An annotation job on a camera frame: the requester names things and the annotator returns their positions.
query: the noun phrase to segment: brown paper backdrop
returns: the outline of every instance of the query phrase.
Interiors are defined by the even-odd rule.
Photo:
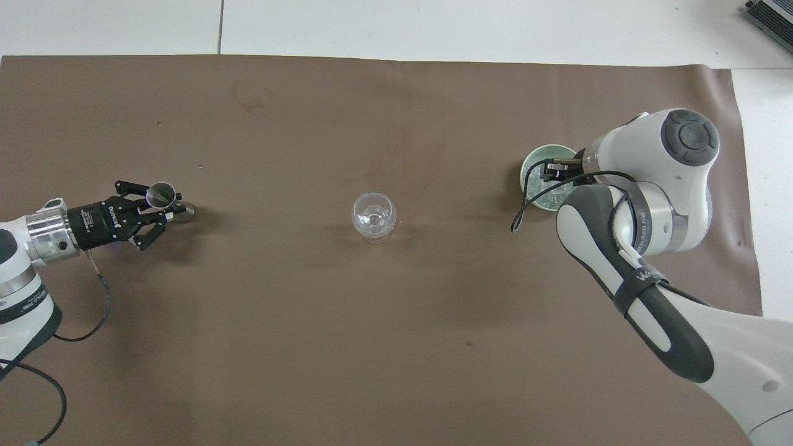
[[[95,250],[115,293],[93,338],[29,357],[63,384],[50,444],[748,444],[667,371],[530,209],[523,157],[582,148],[636,113],[718,127],[715,217],[652,259],[724,309],[760,312],[730,73],[260,56],[5,57],[0,221],[113,182],[199,206],[148,251]],[[387,243],[352,229],[382,190]],[[87,261],[41,270],[76,336],[102,311]],[[0,444],[54,421],[46,383],[0,383]]]

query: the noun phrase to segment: green bowl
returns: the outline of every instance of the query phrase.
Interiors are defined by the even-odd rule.
[[[575,155],[576,152],[574,150],[560,144],[546,144],[537,147],[536,149],[531,151],[529,156],[526,157],[526,159],[523,161],[523,166],[521,166],[520,168],[520,178],[519,178],[520,190],[523,190],[523,181],[526,178],[526,172],[529,170],[529,167],[531,167],[532,164],[538,161],[542,161],[545,158],[573,158]],[[542,166],[537,166],[534,168],[534,171],[536,172],[539,172],[541,170],[542,170]],[[545,183],[538,176],[534,178],[533,177],[534,176],[532,175],[532,177],[529,178],[529,187],[528,187],[529,191],[526,192],[525,190],[523,190],[523,193],[527,195],[527,198],[533,197],[541,190],[553,186],[555,183],[555,182]],[[561,191],[559,190],[554,191],[553,195],[551,195],[551,193],[548,193],[531,204],[537,206],[542,210],[549,210],[551,212],[556,212],[559,210],[559,207],[561,207],[561,204],[565,200],[565,198],[567,198],[567,196],[573,192],[575,186],[572,185],[563,186],[562,189],[563,190]]]

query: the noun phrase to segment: metal cup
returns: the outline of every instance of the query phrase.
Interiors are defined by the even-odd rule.
[[[176,189],[168,183],[154,183],[146,191],[146,203],[154,209],[168,209],[176,203]]]

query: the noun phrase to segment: cable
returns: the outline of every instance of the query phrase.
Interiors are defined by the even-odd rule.
[[[529,205],[531,203],[535,202],[537,200],[537,198],[540,198],[543,195],[547,194],[548,192],[551,192],[552,190],[554,190],[554,189],[556,189],[558,187],[562,187],[562,186],[564,186],[567,183],[572,183],[572,182],[578,181],[580,179],[592,178],[592,177],[595,177],[595,176],[598,176],[598,175],[615,175],[615,176],[623,177],[624,179],[627,179],[627,180],[629,180],[629,181],[631,181],[633,183],[636,183],[636,180],[634,179],[634,177],[632,177],[632,176],[630,176],[630,175],[628,175],[627,173],[624,173],[624,172],[618,172],[618,171],[597,171],[597,172],[590,172],[590,173],[587,173],[587,174],[576,175],[576,176],[570,177],[568,179],[562,180],[559,183],[556,183],[553,186],[541,191],[539,194],[536,194],[534,197],[531,198],[531,200],[528,200],[528,201],[526,201],[526,199],[525,199],[525,195],[526,194],[524,192],[524,194],[523,194],[524,195],[523,205],[520,207],[520,210],[518,211],[517,215],[515,215],[515,218],[512,220],[512,225],[510,226],[510,230],[512,232],[514,232],[514,233],[518,232],[518,228],[520,228],[520,223],[523,221],[523,213],[526,212],[526,208],[529,207]]]
[[[23,364],[17,361],[9,361],[7,359],[0,359],[0,363],[6,364],[12,367],[19,367],[26,371],[31,371],[36,375],[39,375],[41,378],[44,378],[47,382],[55,386],[55,389],[58,391],[58,395],[60,396],[60,417],[58,417],[58,421],[56,421],[55,425],[52,426],[52,429],[47,433],[47,435],[41,437],[41,440],[38,440],[36,444],[42,444],[45,441],[49,440],[50,437],[55,434],[56,430],[60,427],[61,423],[63,423],[63,419],[66,417],[66,393],[63,392],[63,387],[55,380],[55,378],[47,375],[46,373],[42,372],[41,370],[31,367],[27,364]]]
[[[659,282],[658,286],[662,286],[662,287],[666,288],[667,290],[670,290],[670,291],[672,291],[675,294],[679,294],[679,295],[683,296],[684,298],[686,298],[686,299],[688,299],[688,300],[690,300],[692,302],[696,302],[696,303],[698,303],[700,305],[704,305],[704,306],[709,306],[711,308],[715,308],[709,302],[704,301],[704,300],[702,300],[700,298],[695,298],[694,296],[690,295],[689,293],[686,293],[685,291],[679,290],[679,289],[675,288],[674,286],[669,285],[666,282]]]
[[[59,336],[58,334],[52,335],[52,337],[55,337],[56,339],[60,339],[65,342],[79,342],[81,340],[88,339],[89,337],[93,336],[94,333],[99,331],[102,325],[105,324],[107,317],[110,315],[110,304],[113,301],[113,296],[110,294],[110,285],[107,284],[107,280],[105,280],[105,278],[102,277],[102,274],[100,274],[99,268],[97,268],[97,264],[96,262],[94,262],[94,257],[91,255],[90,249],[86,251],[86,255],[88,256],[88,260],[90,260],[91,264],[94,266],[94,271],[96,271],[99,281],[102,282],[102,285],[105,287],[105,296],[107,297],[107,304],[105,305],[105,312],[102,314],[102,318],[99,319],[99,323],[97,324],[97,326],[95,326],[94,329],[89,331],[86,335],[80,337],[63,337],[63,336]]]
[[[545,163],[552,163],[553,161],[554,161],[553,158],[545,158],[544,160],[540,160],[540,161],[532,164],[531,167],[529,167],[529,170],[526,171],[526,176],[523,177],[523,196],[520,199],[520,209],[521,210],[526,209],[526,202],[528,201],[526,199],[526,195],[528,195],[528,193],[529,193],[529,175],[531,174],[531,171],[533,171],[534,168],[539,166],[539,165],[542,165],[542,164],[545,164]],[[518,214],[519,214],[519,217],[515,216],[515,218],[518,219],[517,227],[520,227],[520,223],[523,221],[523,212],[519,212]]]

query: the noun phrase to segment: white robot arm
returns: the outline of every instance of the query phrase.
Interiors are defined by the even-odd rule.
[[[105,201],[73,209],[56,198],[35,213],[0,223],[0,379],[13,368],[11,363],[55,335],[60,324],[62,314],[34,267],[115,241],[128,240],[143,251],[165,232],[168,221],[181,219],[175,215],[194,212],[192,205],[179,202],[181,194],[168,183],[117,181],[116,192]],[[125,198],[130,194],[142,198]],[[155,212],[141,213],[152,208]]]
[[[565,250],[592,274],[650,350],[721,404],[757,445],[793,438],[793,324],[710,307],[671,287],[642,255],[695,247],[711,219],[707,174],[718,134],[691,110],[643,113],[582,154],[557,214]]]

